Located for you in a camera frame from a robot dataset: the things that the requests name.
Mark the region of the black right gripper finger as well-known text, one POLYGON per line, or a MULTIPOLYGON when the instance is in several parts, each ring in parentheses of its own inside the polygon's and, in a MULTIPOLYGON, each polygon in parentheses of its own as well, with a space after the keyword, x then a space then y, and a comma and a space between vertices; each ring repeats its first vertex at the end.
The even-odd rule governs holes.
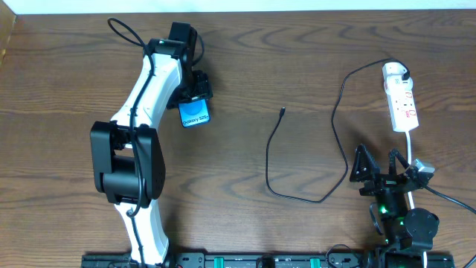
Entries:
POLYGON ((408 161, 404 158, 404 156, 396 149, 393 148, 389 154, 389 174, 390 175, 397 175, 396 172, 396 162, 399 162, 401 166, 403 166, 404 169, 407 169, 410 164, 408 161))
POLYGON ((357 146, 353 169, 350 174, 350 181, 370 181, 373 180, 373 177, 378 173, 380 173, 380 167, 365 145, 360 144, 357 146))

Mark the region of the blue Galaxy smartphone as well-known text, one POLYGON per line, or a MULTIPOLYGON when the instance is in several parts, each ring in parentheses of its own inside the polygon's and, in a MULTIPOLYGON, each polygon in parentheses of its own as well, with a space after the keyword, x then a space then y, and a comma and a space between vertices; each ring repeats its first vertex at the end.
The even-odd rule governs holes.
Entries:
POLYGON ((180 103, 178 110, 181 117, 181 124, 184 128, 206 124, 210 121, 208 103, 206 100, 180 103))

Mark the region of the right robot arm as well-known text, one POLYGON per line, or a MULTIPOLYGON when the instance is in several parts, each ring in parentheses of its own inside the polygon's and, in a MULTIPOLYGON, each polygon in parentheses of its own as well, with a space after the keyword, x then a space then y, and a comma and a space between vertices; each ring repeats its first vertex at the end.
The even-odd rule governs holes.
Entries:
POLYGON ((440 220, 424 208, 409 209, 405 195, 422 189, 435 168, 418 160, 412 163, 397 150, 389 152, 389 170, 382 173, 377 162, 360 144, 356 148, 351 182, 362 182, 362 196, 376 198, 378 217, 374 226, 385 236, 385 245, 366 252, 364 267, 422 267, 423 253, 432 249, 440 220))

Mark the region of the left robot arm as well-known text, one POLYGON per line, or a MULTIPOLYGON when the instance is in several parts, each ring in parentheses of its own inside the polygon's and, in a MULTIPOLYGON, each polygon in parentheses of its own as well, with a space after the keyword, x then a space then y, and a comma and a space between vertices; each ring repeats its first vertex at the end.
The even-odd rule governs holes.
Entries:
POLYGON ((126 265, 176 267, 169 252, 158 198, 166 177, 159 126, 168 109, 179 111, 184 128, 210 121, 213 90, 208 75, 195 68, 204 42, 189 23, 173 22, 166 39, 144 42, 141 73, 124 105, 90 131, 94 185, 120 213, 132 244, 126 265))

